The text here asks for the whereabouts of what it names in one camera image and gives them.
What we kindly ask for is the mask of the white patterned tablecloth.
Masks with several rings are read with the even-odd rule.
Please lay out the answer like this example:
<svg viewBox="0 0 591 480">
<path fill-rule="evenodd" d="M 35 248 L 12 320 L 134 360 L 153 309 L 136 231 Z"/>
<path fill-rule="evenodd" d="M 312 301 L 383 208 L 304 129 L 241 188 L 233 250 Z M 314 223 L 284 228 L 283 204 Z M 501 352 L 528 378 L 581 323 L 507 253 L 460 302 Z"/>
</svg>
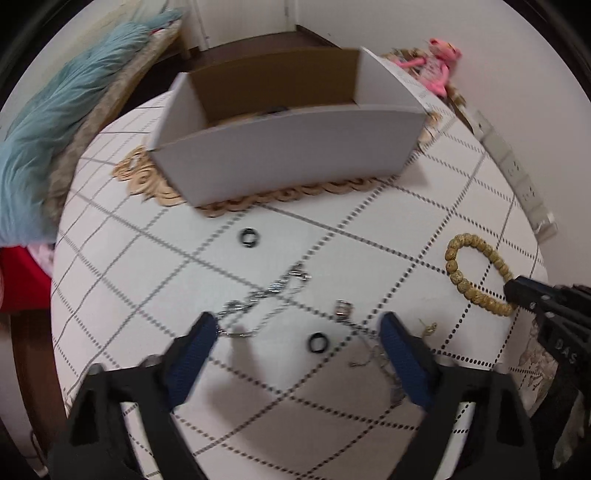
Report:
<svg viewBox="0 0 591 480">
<path fill-rule="evenodd" d="M 506 364 L 526 406 L 552 364 L 532 316 L 493 315 L 449 280 L 449 241 L 473 233 L 515 275 L 547 277 L 530 224 L 483 147 L 429 92 L 440 117 L 428 148 L 368 192 L 322 194 L 216 219 L 127 193 L 114 166 L 142 145 L 159 96 L 107 126 L 83 152 L 63 211 L 52 279 L 52 340 L 63 400 L 87 369 L 130 367 L 163 352 L 204 311 L 270 286 L 294 264 L 310 279 L 226 325 L 190 399 L 175 412 L 212 479 L 384 479 L 422 412 L 391 403 L 370 358 L 379 316 L 397 313 L 433 352 L 460 365 Z"/>
</svg>

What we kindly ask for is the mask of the white power strip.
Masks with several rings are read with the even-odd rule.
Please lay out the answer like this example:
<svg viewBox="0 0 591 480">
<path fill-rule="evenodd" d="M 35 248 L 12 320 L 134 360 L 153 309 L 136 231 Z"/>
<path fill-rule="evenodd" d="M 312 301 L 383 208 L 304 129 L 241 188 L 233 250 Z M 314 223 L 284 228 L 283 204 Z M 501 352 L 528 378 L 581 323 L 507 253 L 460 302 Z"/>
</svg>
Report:
<svg viewBox="0 0 591 480">
<path fill-rule="evenodd" d="M 473 134 L 484 146 L 514 191 L 537 240 L 542 243 L 558 232 L 554 214 L 544 205 L 541 194 L 511 146 L 499 135 L 489 120 L 478 110 L 468 109 L 464 115 Z"/>
</svg>

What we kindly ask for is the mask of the brown checkered cushion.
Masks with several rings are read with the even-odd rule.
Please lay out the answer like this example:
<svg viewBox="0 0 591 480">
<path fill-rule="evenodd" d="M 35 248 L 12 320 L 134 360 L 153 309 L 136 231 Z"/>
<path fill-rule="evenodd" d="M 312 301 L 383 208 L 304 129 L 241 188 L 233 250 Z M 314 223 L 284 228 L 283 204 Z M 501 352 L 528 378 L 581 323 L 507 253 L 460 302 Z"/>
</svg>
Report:
<svg viewBox="0 0 591 480">
<path fill-rule="evenodd" d="M 384 58 L 405 70 L 455 110 L 467 106 L 465 98 L 451 84 L 451 77 L 462 58 L 462 51 L 452 43 L 431 38 L 426 50 L 394 49 Z"/>
</svg>

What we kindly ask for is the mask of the small gold earring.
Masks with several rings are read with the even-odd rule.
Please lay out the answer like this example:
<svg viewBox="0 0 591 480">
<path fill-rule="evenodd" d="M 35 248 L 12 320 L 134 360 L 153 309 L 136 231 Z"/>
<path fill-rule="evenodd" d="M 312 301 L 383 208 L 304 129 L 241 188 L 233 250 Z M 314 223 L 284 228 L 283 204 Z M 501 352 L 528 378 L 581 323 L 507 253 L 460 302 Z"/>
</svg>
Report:
<svg viewBox="0 0 591 480">
<path fill-rule="evenodd" d="M 421 337 L 422 338 L 426 338 L 426 337 L 432 336 L 436 332 L 436 330 L 438 329 L 438 323 L 437 322 L 426 323 L 422 319 L 420 319 L 419 322 L 421 323 L 422 328 L 423 328 L 422 333 L 421 333 Z"/>
</svg>

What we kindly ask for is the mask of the white cardboard box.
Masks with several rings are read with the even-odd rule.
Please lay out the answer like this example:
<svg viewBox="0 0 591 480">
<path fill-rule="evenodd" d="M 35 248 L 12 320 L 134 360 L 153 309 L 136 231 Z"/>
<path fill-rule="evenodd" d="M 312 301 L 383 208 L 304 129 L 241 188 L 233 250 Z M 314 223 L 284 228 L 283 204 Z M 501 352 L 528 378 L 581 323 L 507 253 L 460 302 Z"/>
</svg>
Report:
<svg viewBox="0 0 591 480">
<path fill-rule="evenodd" d="M 147 139 L 195 207 L 401 172 L 427 112 L 367 49 L 305 48 L 179 74 Z"/>
</svg>

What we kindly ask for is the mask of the white door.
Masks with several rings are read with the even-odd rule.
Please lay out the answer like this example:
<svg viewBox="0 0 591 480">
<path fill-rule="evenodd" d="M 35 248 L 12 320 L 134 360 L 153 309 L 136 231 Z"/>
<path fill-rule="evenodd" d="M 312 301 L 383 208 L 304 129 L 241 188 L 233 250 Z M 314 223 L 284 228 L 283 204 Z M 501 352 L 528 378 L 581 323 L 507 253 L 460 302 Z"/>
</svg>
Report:
<svg viewBox="0 0 591 480">
<path fill-rule="evenodd" d="M 187 1 L 191 45 L 209 50 L 257 36 L 294 31 L 297 1 Z"/>
</svg>

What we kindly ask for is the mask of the pink panther plush toy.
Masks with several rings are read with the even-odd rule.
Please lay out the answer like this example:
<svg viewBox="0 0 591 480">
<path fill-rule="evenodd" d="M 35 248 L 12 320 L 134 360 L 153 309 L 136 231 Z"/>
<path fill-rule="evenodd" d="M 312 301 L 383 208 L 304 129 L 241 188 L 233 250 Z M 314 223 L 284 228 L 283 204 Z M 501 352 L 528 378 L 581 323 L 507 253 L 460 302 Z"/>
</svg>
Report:
<svg viewBox="0 0 591 480">
<path fill-rule="evenodd" d="M 426 53 L 411 60 L 394 60 L 394 64 L 413 71 L 417 81 L 427 90 L 440 98 L 446 98 L 450 77 L 461 57 L 460 48 L 445 40 L 431 38 Z"/>
</svg>

